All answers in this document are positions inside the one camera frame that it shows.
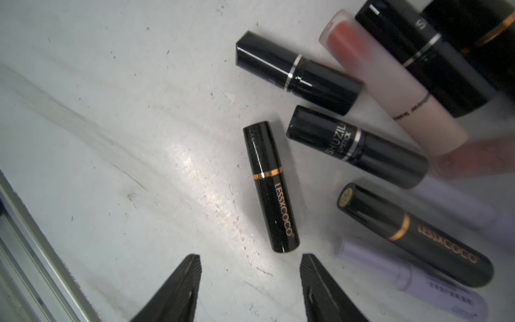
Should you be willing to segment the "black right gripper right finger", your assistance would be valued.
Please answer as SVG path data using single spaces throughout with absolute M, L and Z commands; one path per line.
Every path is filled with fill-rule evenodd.
M 300 279 L 308 322 L 368 322 L 314 254 L 303 254 Z

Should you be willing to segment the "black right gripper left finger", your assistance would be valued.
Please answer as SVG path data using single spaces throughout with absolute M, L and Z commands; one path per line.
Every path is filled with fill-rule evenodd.
M 201 257 L 189 254 L 131 320 L 194 321 L 201 274 Z

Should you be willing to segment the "black gold-band lipstick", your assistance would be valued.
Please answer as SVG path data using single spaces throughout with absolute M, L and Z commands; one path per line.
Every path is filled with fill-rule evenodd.
M 300 238 L 270 123 L 255 123 L 243 133 L 272 250 L 292 252 L 299 247 Z
M 422 14 L 514 99 L 514 6 L 507 1 L 431 1 Z

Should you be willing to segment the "black gold-band lipstick Lessxcoco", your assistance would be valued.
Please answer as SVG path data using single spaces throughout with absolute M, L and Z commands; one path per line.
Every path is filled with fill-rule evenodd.
M 467 287 L 485 287 L 494 277 L 494 266 L 485 255 L 355 183 L 343 188 L 337 207 L 371 232 Z

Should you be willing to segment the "lilac lip gloss tube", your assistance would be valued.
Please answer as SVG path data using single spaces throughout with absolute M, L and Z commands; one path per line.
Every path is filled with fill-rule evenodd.
M 334 255 L 377 276 L 396 290 L 464 321 L 488 319 L 488 304 L 481 295 L 386 252 L 341 237 L 336 241 Z

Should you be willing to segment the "black silver-band lipstick Shuzili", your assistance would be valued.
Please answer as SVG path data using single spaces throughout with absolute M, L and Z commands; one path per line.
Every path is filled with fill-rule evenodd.
M 286 136 L 403 189 L 417 186 L 429 172 L 426 157 L 301 105 Z

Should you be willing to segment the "lilac tube black cap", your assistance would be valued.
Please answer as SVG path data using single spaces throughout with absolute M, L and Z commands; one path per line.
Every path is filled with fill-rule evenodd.
M 514 214 L 426 175 L 409 193 L 514 253 Z

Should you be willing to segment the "black silver-band lipstick upper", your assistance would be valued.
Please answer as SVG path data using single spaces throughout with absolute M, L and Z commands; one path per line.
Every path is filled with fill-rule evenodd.
M 253 32 L 247 32 L 236 43 L 236 65 L 339 115 L 348 113 L 363 89 L 360 80 Z

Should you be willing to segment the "black silver-band lipstick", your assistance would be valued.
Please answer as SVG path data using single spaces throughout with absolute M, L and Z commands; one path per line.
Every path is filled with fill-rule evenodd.
M 366 1 L 355 19 L 455 118 L 495 98 L 496 88 L 408 1 Z
M 339 115 L 348 113 L 363 89 L 360 80 L 253 32 L 247 32 L 236 43 L 236 65 Z

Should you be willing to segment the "pink frosted lip gloss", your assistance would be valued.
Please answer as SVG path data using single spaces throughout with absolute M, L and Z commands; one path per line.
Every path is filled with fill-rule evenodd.
M 350 13 L 336 13 L 319 41 L 425 152 L 440 156 L 467 142 L 467 131 Z

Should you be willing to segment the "pink upright lip gloss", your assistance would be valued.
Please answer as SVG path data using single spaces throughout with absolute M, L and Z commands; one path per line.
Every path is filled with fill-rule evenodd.
M 514 136 L 465 144 L 434 158 L 433 166 L 446 180 L 513 173 Z

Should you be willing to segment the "black silver-band lipstick left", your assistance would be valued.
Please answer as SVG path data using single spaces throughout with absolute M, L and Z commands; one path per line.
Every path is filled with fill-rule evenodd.
M 496 88 L 408 1 L 366 1 L 355 19 L 455 118 L 495 98 Z

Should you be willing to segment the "black gold-band lipstick top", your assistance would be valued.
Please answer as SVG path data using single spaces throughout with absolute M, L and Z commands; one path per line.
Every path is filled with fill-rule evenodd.
M 507 1 L 431 1 L 422 14 L 514 99 L 514 6 Z

